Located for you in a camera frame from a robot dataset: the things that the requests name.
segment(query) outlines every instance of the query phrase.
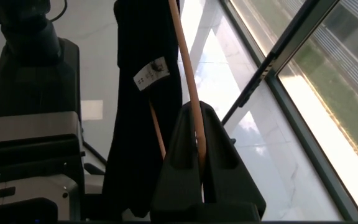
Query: tiled floor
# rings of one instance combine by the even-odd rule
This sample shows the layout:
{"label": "tiled floor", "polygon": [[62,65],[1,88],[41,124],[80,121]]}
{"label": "tiled floor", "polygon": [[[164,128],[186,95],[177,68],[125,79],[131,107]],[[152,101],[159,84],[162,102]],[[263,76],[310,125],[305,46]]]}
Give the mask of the tiled floor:
{"label": "tiled floor", "polygon": [[[63,8],[51,0],[49,17]],[[112,0],[69,0],[54,22],[60,37],[81,49],[81,97],[85,140],[107,157],[117,104],[117,24]],[[256,66],[217,0],[182,0],[182,23],[200,99],[220,118],[245,87]],[[3,46],[0,33],[0,50]],[[183,101],[189,100],[183,64]],[[292,133],[266,84],[226,125],[267,201],[264,220],[340,220],[331,199]],[[93,157],[87,162],[101,166]]]}

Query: white marble floor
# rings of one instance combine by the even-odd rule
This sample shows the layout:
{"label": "white marble floor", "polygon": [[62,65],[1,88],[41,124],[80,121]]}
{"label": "white marble floor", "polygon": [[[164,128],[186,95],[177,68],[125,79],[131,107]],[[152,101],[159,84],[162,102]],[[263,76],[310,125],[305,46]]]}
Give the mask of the white marble floor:
{"label": "white marble floor", "polygon": [[[117,104],[117,24],[112,0],[69,0],[54,22],[60,37],[81,49],[81,99],[85,140],[107,157]],[[63,8],[51,0],[49,17]],[[182,0],[182,23],[200,99],[220,118],[256,70],[217,0]],[[0,33],[0,51],[4,44]],[[183,64],[183,89],[186,82]],[[183,91],[183,101],[189,100]],[[266,84],[226,125],[236,148],[267,202],[263,220],[340,220],[310,161]],[[91,156],[86,162],[101,165]]]}

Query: black cloth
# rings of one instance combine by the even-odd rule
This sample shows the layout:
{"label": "black cloth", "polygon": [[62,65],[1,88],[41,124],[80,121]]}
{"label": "black cloth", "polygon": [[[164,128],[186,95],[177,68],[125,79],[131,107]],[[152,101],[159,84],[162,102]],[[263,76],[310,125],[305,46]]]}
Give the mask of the black cloth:
{"label": "black cloth", "polygon": [[[168,0],[118,0],[114,14],[120,74],[116,123],[102,192],[106,220],[119,220],[127,208],[137,217],[146,216],[162,166],[149,100],[166,150],[182,106],[178,43]],[[133,77],[162,56],[170,75],[139,91]]]}

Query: window frame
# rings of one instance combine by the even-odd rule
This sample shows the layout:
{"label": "window frame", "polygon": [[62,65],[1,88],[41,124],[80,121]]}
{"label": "window frame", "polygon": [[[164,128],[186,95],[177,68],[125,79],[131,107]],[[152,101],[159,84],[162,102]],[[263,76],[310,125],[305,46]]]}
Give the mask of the window frame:
{"label": "window frame", "polygon": [[[340,0],[305,1],[271,50],[271,53],[276,52],[277,54],[275,55],[274,61],[271,63],[272,68],[267,74],[265,82],[271,89],[291,128],[294,130],[300,144],[308,155],[309,160],[313,164],[322,183],[337,206],[339,213],[345,221],[358,222],[358,206],[347,191],[346,186],[344,186],[340,180],[321,146],[314,138],[313,133],[310,131],[305,120],[302,118],[294,102],[292,102],[292,99],[277,77],[280,71],[296,54],[297,50],[299,50],[299,48],[307,41],[309,36],[322,23],[323,19],[331,12],[339,1]],[[231,0],[219,0],[219,2],[229,16],[244,45],[249,50],[255,64],[260,67],[266,59],[265,55],[262,53],[252,34],[243,23],[239,13],[232,5]],[[244,101],[244,99],[241,99],[243,96],[244,94],[242,93],[236,102]],[[226,121],[238,107],[242,107],[241,104],[234,103],[231,110],[225,116]]]}

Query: wooden stick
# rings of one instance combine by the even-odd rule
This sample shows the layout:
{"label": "wooden stick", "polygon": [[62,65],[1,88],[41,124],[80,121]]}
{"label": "wooden stick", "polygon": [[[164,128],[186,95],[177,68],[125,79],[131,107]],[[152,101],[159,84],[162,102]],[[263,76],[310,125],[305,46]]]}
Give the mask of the wooden stick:
{"label": "wooden stick", "polygon": [[167,152],[165,150],[164,141],[162,140],[160,126],[158,125],[157,115],[155,115],[153,105],[150,101],[149,101],[149,105],[150,105],[150,110],[152,112],[155,133],[157,134],[157,138],[158,138],[158,144],[160,145],[161,156],[162,159],[164,159]]}
{"label": "wooden stick", "polygon": [[200,167],[200,175],[202,176],[206,159],[206,140],[204,133],[203,115],[201,114],[200,100],[198,99],[197,86],[193,74],[193,67],[191,66],[189,51],[187,49],[185,35],[181,26],[179,9],[176,0],[169,0],[169,7],[171,10],[173,25],[175,26],[175,33],[177,35],[179,43],[181,59],[185,68],[186,81],[190,94],[191,110],[193,113],[193,120],[196,130],[196,139],[198,146],[198,164]]}

